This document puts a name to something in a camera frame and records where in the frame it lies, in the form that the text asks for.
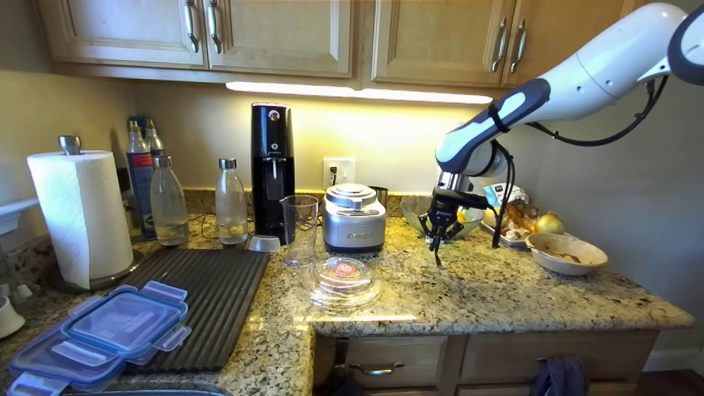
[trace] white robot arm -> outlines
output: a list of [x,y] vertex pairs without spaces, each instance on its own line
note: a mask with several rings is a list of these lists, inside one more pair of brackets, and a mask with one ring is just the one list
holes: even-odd
[[[633,85],[668,73],[704,85],[704,6],[691,16],[665,2],[636,8],[564,63],[452,130],[439,140],[436,161],[444,174],[481,176],[501,159],[493,137],[509,131],[510,125],[581,119],[613,103]],[[439,181],[428,209],[436,253],[455,225],[460,205],[489,206],[481,195],[455,191],[455,184]]]

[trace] granite countertop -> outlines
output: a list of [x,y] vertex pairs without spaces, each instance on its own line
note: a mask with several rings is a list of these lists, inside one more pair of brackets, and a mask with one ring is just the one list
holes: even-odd
[[[213,249],[211,216],[191,216],[191,249]],[[386,249],[357,256],[371,269],[375,299],[355,308],[310,303],[315,267],[272,256],[246,326],[221,374],[125,376],[125,382],[200,382],[233,393],[310,393],[315,335],[619,332],[687,327],[694,317],[613,269],[558,277],[529,250],[493,249],[481,228],[444,244],[437,269],[424,238],[390,217]],[[46,292],[45,317],[0,344],[0,363],[86,294]]]

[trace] glass bottle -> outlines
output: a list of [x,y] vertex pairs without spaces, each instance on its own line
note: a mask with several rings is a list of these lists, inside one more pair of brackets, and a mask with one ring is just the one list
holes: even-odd
[[216,228],[221,244],[246,241],[246,200],[235,159],[217,159]]
[[146,142],[147,142],[152,156],[156,159],[162,151],[162,142],[160,142],[160,137],[156,131],[153,119],[147,119],[147,127],[146,130],[147,130]]
[[147,142],[140,137],[140,127],[129,119],[127,124],[127,171],[133,182],[133,219],[140,228],[146,240],[153,240],[153,219],[149,203],[149,184],[153,174],[153,159]]
[[189,216],[180,182],[172,170],[172,156],[167,154],[153,159],[149,198],[156,240],[162,247],[185,244],[189,240]]

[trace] wooden cabinet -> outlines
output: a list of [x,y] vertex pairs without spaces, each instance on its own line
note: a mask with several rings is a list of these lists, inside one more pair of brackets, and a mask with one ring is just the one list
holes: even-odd
[[631,8],[633,0],[377,0],[371,81],[516,85]]
[[523,396],[549,356],[584,363],[593,396],[636,392],[658,332],[316,337],[315,385],[335,367],[371,393]]
[[38,0],[68,63],[272,75],[353,73],[350,0]]

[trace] plastic food container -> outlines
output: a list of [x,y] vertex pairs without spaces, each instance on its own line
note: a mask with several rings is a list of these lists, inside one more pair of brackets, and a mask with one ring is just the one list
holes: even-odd
[[175,350],[191,335],[182,326],[185,297],[182,288],[149,281],[87,299],[13,356],[12,393],[95,392],[125,363],[146,366],[156,351]]

